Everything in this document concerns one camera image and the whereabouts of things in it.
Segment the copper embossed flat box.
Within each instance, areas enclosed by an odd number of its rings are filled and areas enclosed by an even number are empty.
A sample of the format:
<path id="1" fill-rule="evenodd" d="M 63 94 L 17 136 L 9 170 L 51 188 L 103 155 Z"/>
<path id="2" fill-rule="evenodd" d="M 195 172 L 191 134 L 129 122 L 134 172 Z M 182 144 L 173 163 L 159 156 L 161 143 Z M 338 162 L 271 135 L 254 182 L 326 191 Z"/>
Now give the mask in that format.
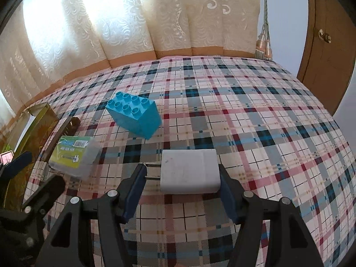
<path id="1" fill-rule="evenodd" d="M 0 154 L 0 162 L 3 165 L 10 163 L 13 160 L 14 152 L 12 150 L 2 152 Z"/>

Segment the gold metal tin tray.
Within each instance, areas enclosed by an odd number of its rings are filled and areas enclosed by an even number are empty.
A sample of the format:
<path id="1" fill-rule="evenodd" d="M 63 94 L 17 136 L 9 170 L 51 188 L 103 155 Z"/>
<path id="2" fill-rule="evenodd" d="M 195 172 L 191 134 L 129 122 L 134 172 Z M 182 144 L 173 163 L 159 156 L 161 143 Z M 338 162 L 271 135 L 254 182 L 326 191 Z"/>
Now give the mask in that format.
<path id="1" fill-rule="evenodd" d="M 5 183 L 4 190 L 1 191 L 1 208 L 20 209 L 34 164 L 58 121 L 51 106 L 40 103 L 25 109 L 14 124 L 7 146 L 14 152 L 14 158 L 29 151 L 32 159 L 18 175 Z"/>

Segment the clear plastic box green label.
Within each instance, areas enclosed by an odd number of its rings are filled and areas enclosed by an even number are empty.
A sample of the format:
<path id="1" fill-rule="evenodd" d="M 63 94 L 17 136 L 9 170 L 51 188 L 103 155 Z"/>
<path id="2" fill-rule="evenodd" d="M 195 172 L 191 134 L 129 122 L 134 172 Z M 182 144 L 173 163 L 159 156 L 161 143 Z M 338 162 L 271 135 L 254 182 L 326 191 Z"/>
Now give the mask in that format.
<path id="1" fill-rule="evenodd" d="M 90 136 L 62 136 L 56 144 L 48 165 L 62 174 L 87 180 L 99 154 L 99 143 Z"/>

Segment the plaid tablecloth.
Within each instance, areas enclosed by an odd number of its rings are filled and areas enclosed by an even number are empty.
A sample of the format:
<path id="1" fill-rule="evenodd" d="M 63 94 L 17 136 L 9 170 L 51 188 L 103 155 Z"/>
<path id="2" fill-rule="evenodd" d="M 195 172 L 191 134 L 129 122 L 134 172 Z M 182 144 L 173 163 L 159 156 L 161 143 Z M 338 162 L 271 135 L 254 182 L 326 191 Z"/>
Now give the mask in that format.
<path id="1" fill-rule="evenodd" d="M 156 102 L 162 125 L 150 140 L 114 123 L 105 109 L 119 91 Z M 81 120 L 77 136 L 100 147 L 92 176 L 64 176 L 66 189 L 45 216 L 44 236 L 73 196 L 116 188 L 137 163 L 162 151 L 212 149 L 231 177 L 261 198 L 299 207 L 324 266 L 337 266 L 355 242 L 355 157 L 333 117 L 288 70 L 255 59 L 173 57 L 103 71 L 55 90 L 59 120 Z M 226 266 L 240 226 L 213 194 L 160 193 L 148 181 L 135 217 L 122 226 L 134 265 Z"/>

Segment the blue toy building block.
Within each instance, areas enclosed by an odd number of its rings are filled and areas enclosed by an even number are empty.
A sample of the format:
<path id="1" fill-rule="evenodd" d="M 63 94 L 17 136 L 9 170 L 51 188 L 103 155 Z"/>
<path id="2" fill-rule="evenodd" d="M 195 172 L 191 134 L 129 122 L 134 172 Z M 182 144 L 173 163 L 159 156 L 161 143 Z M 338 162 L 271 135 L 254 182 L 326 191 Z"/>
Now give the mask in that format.
<path id="1" fill-rule="evenodd" d="M 125 92 L 117 92 L 113 99 L 108 100 L 106 110 L 119 127 L 146 140 L 162 123 L 153 100 Z"/>

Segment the beige lace curtain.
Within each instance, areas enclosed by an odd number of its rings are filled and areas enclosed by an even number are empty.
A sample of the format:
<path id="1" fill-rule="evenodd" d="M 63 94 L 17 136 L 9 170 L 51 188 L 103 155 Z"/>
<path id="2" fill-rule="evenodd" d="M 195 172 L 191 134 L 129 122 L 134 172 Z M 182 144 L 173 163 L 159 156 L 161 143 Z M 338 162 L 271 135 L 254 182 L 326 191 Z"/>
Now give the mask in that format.
<path id="1" fill-rule="evenodd" d="M 251 56 L 260 0 L 22 0 L 1 32 L 1 124 L 70 80 L 172 55 Z"/>

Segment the brown wooden door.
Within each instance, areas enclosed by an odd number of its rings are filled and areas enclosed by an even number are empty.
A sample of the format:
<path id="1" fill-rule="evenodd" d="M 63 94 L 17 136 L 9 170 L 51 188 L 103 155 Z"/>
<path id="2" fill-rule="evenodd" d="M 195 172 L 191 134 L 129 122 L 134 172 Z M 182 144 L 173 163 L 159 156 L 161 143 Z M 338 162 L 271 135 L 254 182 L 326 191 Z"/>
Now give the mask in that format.
<path id="1" fill-rule="evenodd" d="M 337 0 L 308 0 L 308 27 L 297 79 L 333 115 L 355 65 L 355 25 Z"/>

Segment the brass door knob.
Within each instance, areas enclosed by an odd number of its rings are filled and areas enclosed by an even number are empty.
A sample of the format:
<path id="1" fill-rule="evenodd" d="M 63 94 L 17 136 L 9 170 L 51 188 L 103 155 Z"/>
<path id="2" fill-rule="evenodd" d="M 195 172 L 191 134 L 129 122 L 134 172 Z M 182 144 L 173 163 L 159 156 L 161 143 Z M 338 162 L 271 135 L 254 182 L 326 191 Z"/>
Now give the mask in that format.
<path id="1" fill-rule="evenodd" d="M 318 32 L 318 37 L 320 40 L 326 42 L 326 43 L 331 43 L 332 40 L 331 40 L 331 36 L 327 33 L 327 32 L 324 32 L 324 30 L 320 29 L 319 32 Z"/>

